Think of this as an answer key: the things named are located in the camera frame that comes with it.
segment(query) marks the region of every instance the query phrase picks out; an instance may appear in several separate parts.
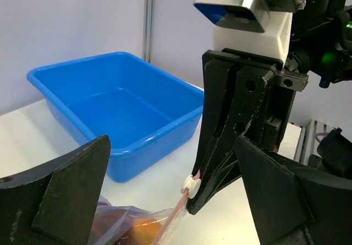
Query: black device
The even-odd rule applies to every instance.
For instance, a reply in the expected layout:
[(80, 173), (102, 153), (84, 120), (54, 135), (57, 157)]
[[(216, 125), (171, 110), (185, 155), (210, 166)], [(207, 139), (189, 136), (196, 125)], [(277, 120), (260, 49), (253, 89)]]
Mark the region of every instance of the black device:
[(272, 11), (294, 13), (285, 64), (229, 49), (203, 55), (205, 101), (192, 171), (202, 183), (187, 209), (196, 214), (242, 176), (262, 244), (351, 244), (351, 143), (334, 131), (311, 167), (276, 153), (308, 71), (322, 88), (352, 79), (351, 9), (346, 0), (305, 0), (299, 11), (298, 0), (267, 1)]

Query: robotic arm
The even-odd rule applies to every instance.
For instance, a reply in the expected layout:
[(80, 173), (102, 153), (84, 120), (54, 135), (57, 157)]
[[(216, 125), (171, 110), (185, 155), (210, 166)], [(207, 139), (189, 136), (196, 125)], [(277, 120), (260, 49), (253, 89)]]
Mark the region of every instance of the robotic arm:
[(310, 168), (276, 154), (294, 96), (352, 79), (352, 10), (346, 0), (195, 0), (216, 27), (202, 57), (205, 103), (187, 203), (196, 214), (242, 176), (262, 244), (348, 244), (352, 240), (352, 144), (334, 130)]

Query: plastic bag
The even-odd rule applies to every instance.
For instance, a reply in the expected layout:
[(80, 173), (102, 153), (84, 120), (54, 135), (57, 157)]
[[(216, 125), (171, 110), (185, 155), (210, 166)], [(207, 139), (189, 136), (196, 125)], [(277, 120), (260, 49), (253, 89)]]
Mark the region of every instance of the plastic bag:
[(99, 198), (88, 245), (151, 245), (173, 209), (157, 213)]

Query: white wall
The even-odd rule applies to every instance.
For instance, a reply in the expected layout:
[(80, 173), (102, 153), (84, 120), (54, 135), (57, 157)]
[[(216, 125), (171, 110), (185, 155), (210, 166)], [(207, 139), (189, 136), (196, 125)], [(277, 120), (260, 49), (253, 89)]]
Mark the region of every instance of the white wall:
[[(153, 25), (151, 62), (202, 86), (201, 56), (212, 49), (210, 21), (193, 7), (193, 0), (155, 0)], [(319, 77), (311, 73), (308, 87), (296, 96), (291, 121), (306, 124), (315, 118), (332, 126), (352, 121), (352, 82), (331, 85), (326, 90), (318, 84)]]
[(113, 51), (142, 55), (144, 0), (0, 0), (0, 115), (41, 98), (29, 70)]

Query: screw hole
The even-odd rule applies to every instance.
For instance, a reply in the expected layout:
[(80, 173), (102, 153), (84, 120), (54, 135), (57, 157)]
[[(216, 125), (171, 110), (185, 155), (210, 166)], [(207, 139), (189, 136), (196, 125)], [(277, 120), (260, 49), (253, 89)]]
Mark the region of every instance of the screw hole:
[(256, 86), (254, 81), (249, 80), (249, 81), (246, 82), (246, 89), (249, 92), (255, 91), (256, 88), (257, 88), (257, 86)]
[(234, 129), (235, 129), (236, 134), (241, 134), (246, 129), (246, 127), (244, 126), (244, 124), (242, 122), (238, 122), (235, 124)]
[(287, 87), (291, 87), (293, 85), (292, 81), (290, 79), (286, 79), (284, 81), (284, 85), (287, 86)]
[(0, 183), (7, 183), (7, 182), (10, 182), (10, 181), (12, 181), (11, 177), (0, 178)]

